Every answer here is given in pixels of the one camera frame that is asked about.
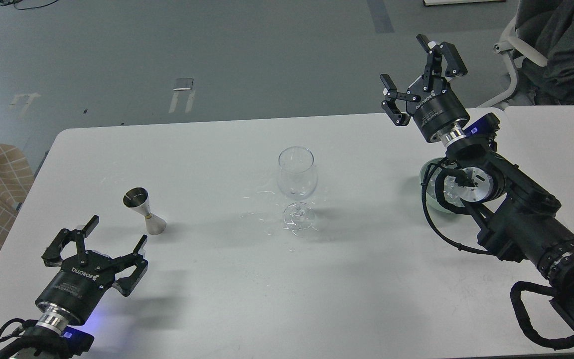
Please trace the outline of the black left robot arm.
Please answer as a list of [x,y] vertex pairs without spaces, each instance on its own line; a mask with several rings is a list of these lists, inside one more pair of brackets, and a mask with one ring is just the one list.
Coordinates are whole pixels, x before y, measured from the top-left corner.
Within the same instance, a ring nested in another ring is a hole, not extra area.
[[100,222],[97,215],[81,229],[59,230],[41,259],[58,272],[36,298],[39,320],[13,318],[0,327],[0,359],[71,359],[88,352],[94,337],[80,331],[105,293],[129,296],[148,269],[143,235],[126,255],[113,258],[86,248]]

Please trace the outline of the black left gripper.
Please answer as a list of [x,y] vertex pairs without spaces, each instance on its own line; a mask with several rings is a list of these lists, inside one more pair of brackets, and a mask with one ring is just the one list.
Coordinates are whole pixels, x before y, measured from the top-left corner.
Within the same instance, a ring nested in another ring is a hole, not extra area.
[[[144,247],[148,235],[143,235],[134,250],[126,255],[111,258],[89,250],[86,238],[100,223],[93,215],[82,229],[62,229],[41,255],[46,267],[61,267],[48,286],[36,298],[35,305],[45,311],[50,304],[68,312],[69,321],[75,326],[84,325],[105,292],[115,288],[122,296],[129,296],[148,269]],[[62,259],[62,251],[75,243],[77,255]]]

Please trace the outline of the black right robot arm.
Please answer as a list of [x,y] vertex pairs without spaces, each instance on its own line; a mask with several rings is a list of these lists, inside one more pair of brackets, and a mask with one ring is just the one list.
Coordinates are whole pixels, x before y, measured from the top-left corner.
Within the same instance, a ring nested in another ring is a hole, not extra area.
[[[574,332],[574,234],[556,219],[561,203],[519,166],[497,152],[498,117],[489,112],[474,123],[449,83],[467,74],[455,45],[430,41],[418,34],[427,55],[424,72],[399,92],[388,74],[381,74],[381,107],[396,126],[413,120],[424,140],[442,142],[445,155],[429,161],[421,172],[421,203],[429,226],[460,251],[492,255],[520,263],[528,259],[548,286],[519,281],[510,299],[524,336],[554,350],[574,347],[574,334],[540,336],[522,301],[524,291],[549,296],[550,304]],[[471,216],[479,227],[480,248],[455,242],[440,232],[428,212],[428,193],[444,209]]]

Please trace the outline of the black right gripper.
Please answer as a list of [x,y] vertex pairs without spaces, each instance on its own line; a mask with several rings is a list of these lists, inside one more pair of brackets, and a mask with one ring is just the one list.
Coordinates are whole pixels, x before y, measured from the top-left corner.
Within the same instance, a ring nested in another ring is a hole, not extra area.
[[[406,126],[413,120],[428,143],[439,141],[439,132],[453,123],[467,124],[471,116],[451,88],[450,81],[468,74],[468,68],[455,45],[435,43],[424,34],[416,35],[428,58],[422,75],[405,93],[397,91],[388,74],[380,74],[384,86],[381,108],[396,126]],[[406,112],[397,107],[406,104]]]

